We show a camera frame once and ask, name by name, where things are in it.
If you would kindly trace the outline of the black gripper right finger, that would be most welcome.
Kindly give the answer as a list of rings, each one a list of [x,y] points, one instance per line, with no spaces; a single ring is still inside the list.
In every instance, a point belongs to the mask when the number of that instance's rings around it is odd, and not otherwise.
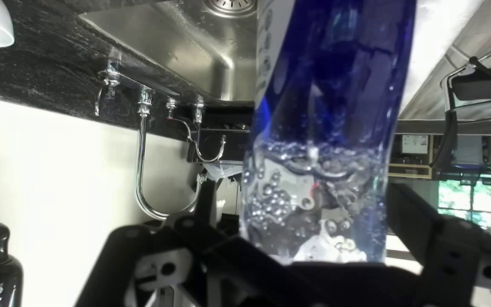
[[[473,307],[474,288],[491,293],[491,234],[439,213],[408,184],[387,186],[389,229],[423,266],[421,307]]]

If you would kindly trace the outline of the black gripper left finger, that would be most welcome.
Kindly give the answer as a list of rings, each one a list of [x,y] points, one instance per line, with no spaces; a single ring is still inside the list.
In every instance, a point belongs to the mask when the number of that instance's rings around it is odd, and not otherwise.
[[[215,196],[207,181],[191,213],[113,230],[74,307],[292,307],[285,270],[212,224]]]

